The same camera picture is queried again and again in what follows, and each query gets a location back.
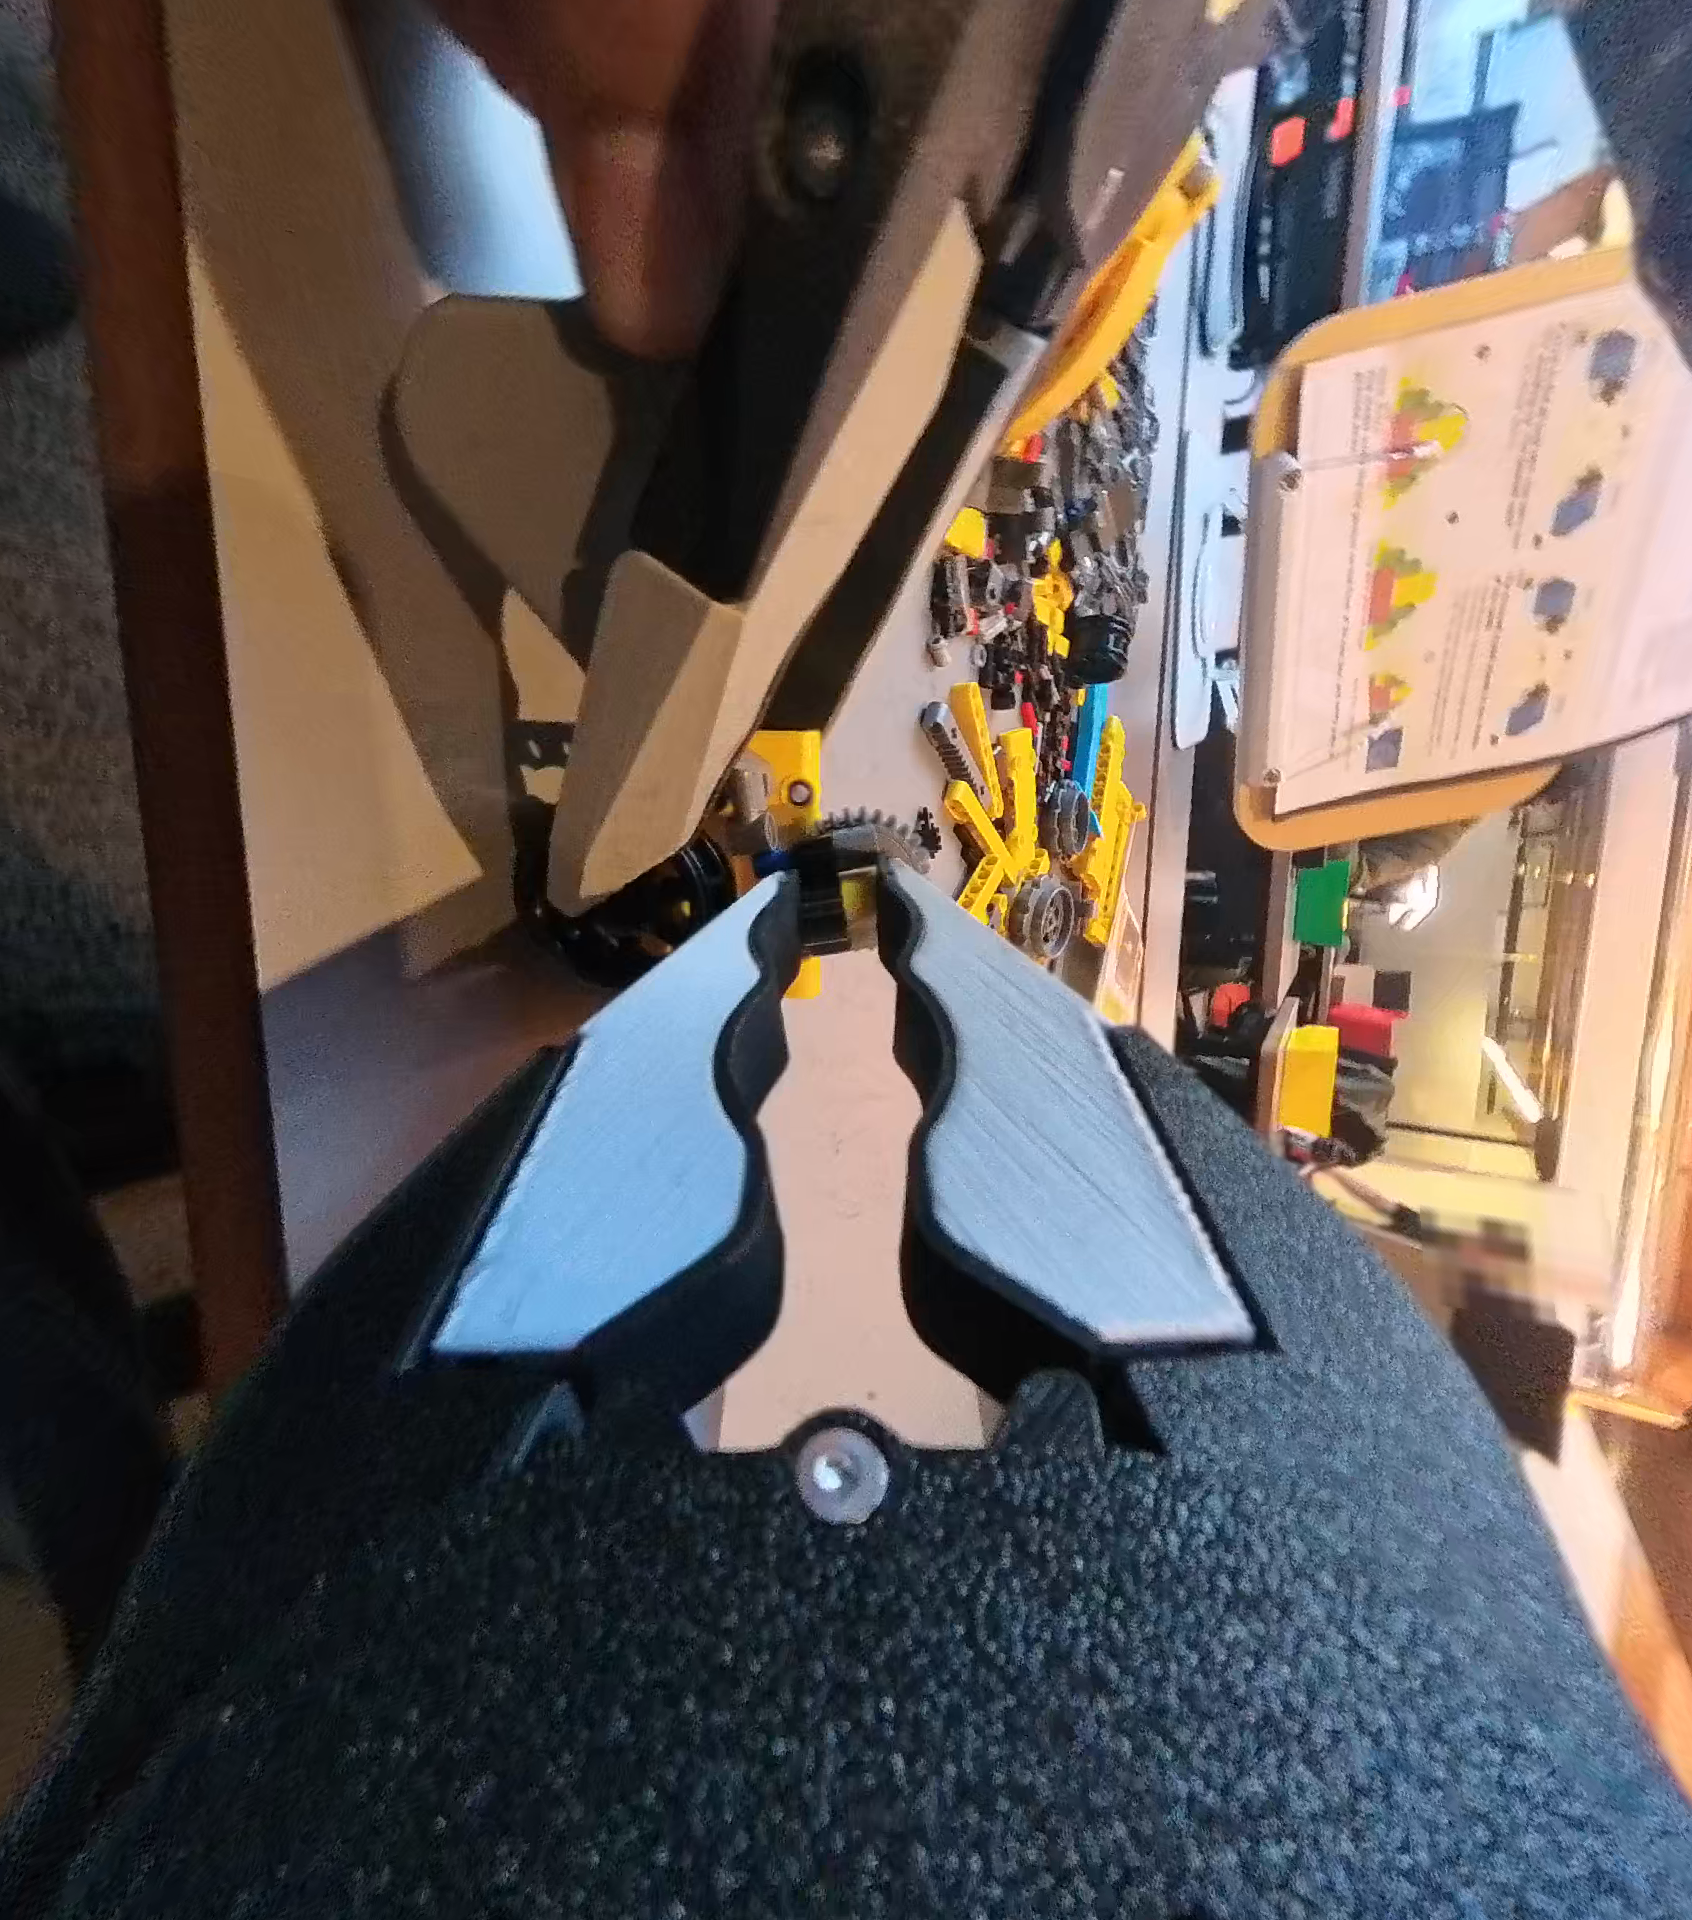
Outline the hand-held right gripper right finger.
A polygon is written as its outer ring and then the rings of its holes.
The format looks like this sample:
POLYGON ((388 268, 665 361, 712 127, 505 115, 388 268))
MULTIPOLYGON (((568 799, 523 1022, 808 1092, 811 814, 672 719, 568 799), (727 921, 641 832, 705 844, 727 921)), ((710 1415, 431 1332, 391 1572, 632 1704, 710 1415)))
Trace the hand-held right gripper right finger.
POLYGON ((907 1143, 901 1298, 967 1379, 1251 1353, 1256 1315, 1115 1029, 909 866, 880 873, 907 1143))

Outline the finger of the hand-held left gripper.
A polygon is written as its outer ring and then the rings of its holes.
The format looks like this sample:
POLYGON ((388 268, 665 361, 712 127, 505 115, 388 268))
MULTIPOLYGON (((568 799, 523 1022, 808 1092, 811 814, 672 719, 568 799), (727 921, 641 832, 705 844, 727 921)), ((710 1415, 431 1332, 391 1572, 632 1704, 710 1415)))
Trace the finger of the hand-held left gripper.
POLYGON ((960 341, 942 394, 767 693, 764 733, 834 728, 891 608, 905 604, 1000 445, 1044 348, 1042 335, 997 319, 960 341))
POLYGON ((841 429, 776 512, 738 597, 706 595, 639 547, 610 566, 549 839, 560 913, 579 915, 691 839, 924 437, 976 282, 972 217, 952 201, 841 429))

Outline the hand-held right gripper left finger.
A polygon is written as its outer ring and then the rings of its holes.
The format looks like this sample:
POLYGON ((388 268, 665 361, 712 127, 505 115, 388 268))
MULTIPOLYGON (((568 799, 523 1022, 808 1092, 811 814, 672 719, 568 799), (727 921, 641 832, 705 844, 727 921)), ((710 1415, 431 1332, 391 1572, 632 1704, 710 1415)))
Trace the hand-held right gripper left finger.
POLYGON ((431 1315, 431 1365, 712 1395, 763 1350, 784 1230, 758 1113, 798 903, 764 878, 579 1029, 431 1315))

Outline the small yellow grey brick assembly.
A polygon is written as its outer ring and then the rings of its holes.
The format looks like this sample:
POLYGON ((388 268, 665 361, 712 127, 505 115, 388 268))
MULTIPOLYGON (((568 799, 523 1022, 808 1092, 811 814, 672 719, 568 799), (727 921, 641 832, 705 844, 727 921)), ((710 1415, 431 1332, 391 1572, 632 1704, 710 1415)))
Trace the small yellow grey brick assembly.
POLYGON ((754 733, 686 844, 576 915, 546 899, 546 850, 525 850, 516 873, 525 931, 580 983, 625 990, 816 828, 820 750, 815 729, 754 733))

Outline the grey gear brick assembly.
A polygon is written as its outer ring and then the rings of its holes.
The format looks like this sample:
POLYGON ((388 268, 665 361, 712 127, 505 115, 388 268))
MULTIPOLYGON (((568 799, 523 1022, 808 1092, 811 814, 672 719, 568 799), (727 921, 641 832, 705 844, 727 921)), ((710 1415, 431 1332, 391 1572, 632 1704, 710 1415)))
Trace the grey gear brick assembly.
POLYGON ((900 817, 857 806, 820 814, 790 844, 750 857, 750 874, 795 878, 800 961, 868 950, 878 942, 880 873, 909 866, 928 874, 942 832, 928 810, 900 817))

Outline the person's left hand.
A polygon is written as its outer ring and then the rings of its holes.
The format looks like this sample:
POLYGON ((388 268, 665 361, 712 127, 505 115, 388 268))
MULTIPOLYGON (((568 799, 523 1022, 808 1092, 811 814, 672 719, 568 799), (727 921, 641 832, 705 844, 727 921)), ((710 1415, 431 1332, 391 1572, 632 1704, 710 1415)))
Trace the person's left hand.
POLYGON ((731 267, 776 3, 438 3, 540 123, 598 331, 649 361, 701 341, 731 267))

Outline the partly built yellow brick vehicle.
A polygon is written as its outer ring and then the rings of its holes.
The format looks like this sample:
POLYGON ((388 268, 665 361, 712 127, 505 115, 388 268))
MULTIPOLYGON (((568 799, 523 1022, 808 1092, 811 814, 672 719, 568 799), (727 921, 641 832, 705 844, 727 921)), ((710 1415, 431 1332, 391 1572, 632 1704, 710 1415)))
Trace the partly built yellow brick vehicle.
POLYGON ((1194 131, 1173 160, 1159 193, 1077 297, 1040 361, 1000 451, 1044 434, 1096 389, 1146 319, 1171 252, 1211 215, 1221 172, 1207 131, 1194 131))

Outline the pile of loose brick parts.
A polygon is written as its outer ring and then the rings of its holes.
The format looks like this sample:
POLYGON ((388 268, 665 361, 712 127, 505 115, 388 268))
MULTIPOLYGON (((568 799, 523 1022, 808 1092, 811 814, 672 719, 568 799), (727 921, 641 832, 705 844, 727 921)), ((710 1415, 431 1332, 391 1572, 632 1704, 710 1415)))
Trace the pile of loose brick parts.
POLYGON ((1064 621, 1081 612, 1146 606, 1141 533, 1151 492, 1159 416, 1146 353, 1148 308, 1096 389, 1048 431, 993 456, 967 504, 993 521, 996 563, 928 569, 924 655, 949 666, 956 654, 976 674, 1067 677, 1064 621))

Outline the yellow box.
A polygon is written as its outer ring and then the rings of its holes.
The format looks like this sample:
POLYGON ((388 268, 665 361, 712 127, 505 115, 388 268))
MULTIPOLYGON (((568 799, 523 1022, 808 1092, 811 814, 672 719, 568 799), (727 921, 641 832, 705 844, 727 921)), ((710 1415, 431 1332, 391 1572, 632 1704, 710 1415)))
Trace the yellow box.
POLYGON ((1275 1053, 1275 1124, 1327 1139, 1337 1098, 1337 1027, 1297 1022, 1275 1053))

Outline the grey toothed rack beam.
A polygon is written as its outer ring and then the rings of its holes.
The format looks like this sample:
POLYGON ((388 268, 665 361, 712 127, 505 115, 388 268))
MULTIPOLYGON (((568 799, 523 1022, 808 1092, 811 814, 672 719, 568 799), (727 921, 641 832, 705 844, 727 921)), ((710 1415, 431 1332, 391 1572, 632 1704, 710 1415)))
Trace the grey toothed rack beam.
POLYGON ((964 733, 960 729, 952 706, 926 702, 917 714, 917 728, 926 747, 945 771, 945 781, 967 785, 981 800, 981 810, 993 811, 993 777, 985 767, 981 755, 967 743, 964 733))

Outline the white stand base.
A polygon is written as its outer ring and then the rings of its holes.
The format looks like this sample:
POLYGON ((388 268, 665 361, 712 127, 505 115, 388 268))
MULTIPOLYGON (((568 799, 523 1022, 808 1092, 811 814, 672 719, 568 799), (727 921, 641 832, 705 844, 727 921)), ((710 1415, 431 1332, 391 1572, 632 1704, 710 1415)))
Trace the white stand base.
POLYGON ((1251 414, 1179 437, 1171 566, 1171 743, 1236 733, 1251 414))

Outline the wooden board with instruction sheet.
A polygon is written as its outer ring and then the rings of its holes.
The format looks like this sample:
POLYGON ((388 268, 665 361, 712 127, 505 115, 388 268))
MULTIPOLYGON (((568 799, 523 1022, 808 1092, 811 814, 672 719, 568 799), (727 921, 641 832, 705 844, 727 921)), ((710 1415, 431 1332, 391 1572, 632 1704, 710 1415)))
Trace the wooden board with instruction sheet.
POLYGON ((1692 717, 1692 353, 1628 252, 1301 331, 1251 426, 1234 814, 1473 819, 1692 717))

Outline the person's legs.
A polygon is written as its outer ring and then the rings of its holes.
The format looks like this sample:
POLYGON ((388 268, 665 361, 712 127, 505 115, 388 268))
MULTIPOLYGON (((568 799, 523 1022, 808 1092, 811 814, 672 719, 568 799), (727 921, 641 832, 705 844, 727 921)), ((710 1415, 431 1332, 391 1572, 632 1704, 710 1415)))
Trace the person's legs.
POLYGON ((0 1546, 89 1667, 174 1454, 114 1250, 41 1102, 0 1057, 0 1546))

